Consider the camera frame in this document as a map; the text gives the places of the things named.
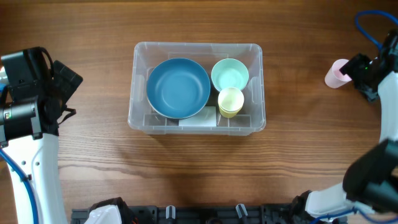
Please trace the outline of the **pink plastic cup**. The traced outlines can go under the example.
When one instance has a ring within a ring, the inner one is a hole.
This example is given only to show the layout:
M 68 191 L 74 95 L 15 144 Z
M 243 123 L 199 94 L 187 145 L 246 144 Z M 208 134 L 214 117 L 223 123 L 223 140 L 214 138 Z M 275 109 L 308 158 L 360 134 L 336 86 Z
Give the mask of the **pink plastic cup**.
M 347 59 L 336 60 L 325 76 L 325 84 L 330 88 L 339 88 L 351 81 L 348 75 L 342 74 L 342 68 L 348 62 Z

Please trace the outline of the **dark blue bowl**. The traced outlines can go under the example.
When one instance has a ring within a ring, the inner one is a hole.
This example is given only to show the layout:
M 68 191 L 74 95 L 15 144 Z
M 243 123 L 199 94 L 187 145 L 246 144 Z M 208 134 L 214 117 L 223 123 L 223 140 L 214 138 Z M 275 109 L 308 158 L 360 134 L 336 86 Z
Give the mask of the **dark blue bowl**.
M 211 82 L 206 70 L 196 61 L 171 58 L 155 67 L 147 80 L 147 99 L 156 94 L 210 95 Z

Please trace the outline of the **mint green small bowl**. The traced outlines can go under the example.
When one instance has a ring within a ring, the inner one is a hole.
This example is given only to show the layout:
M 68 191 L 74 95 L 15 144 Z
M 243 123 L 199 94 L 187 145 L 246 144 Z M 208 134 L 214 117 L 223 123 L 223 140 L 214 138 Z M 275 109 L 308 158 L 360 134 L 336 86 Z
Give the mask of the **mint green small bowl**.
M 248 80 L 248 68 L 234 58 L 220 60 L 211 71 L 212 84 L 218 91 L 229 87 L 243 90 L 248 84 Z

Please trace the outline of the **cream plastic cup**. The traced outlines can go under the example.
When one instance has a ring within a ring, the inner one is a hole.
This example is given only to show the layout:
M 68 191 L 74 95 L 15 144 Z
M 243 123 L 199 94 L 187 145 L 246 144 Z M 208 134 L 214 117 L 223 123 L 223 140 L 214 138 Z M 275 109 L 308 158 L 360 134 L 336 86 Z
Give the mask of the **cream plastic cup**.
M 228 87 L 220 91 L 218 95 L 218 105 L 227 112 L 237 112 L 244 104 L 242 91 L 235 87 Z

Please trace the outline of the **yellow plastic cup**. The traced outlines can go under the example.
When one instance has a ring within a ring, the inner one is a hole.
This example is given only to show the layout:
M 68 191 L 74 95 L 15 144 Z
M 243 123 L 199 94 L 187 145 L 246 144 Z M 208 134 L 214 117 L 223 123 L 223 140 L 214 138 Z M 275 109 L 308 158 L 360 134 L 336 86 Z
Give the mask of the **yellow plastic cup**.
M 232 118 L 232 117 L 236 116 L 240 110 L 241 110 L 241 108 L 238 110 L 235 110 L 235 111 L 228 111 L 228 110 L 224 110 L 222 107 L 220 107 L 220 115 L 222 115 L 224 118 Z

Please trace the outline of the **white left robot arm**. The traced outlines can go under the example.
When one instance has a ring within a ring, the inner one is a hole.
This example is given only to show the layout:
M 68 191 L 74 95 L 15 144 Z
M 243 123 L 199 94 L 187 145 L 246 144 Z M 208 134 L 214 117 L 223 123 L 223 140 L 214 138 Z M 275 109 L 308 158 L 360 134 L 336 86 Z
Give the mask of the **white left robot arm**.
M 58 173 L 58 128 L 83 78 L 43 47 L 1 57 L 1 158 L 19 223 L 66 223 Z

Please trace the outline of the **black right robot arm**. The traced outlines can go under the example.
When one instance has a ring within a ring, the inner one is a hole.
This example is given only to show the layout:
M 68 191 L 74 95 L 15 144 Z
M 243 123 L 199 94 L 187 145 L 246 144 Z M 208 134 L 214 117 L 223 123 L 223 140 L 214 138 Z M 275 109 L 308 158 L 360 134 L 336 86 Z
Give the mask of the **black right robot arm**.
M 376 58 L 357 54 L 331 69 L 325 81 L 336 87 L 349 77 L 368 101 L 381 102 L 381 135 L 373 149 L 350 165 L 343 181 L 325 190 L 307 191 L 289 205 L 290 223 L 333 223 L 348 215 L 397 212 L 397 30 L 386 36 Z

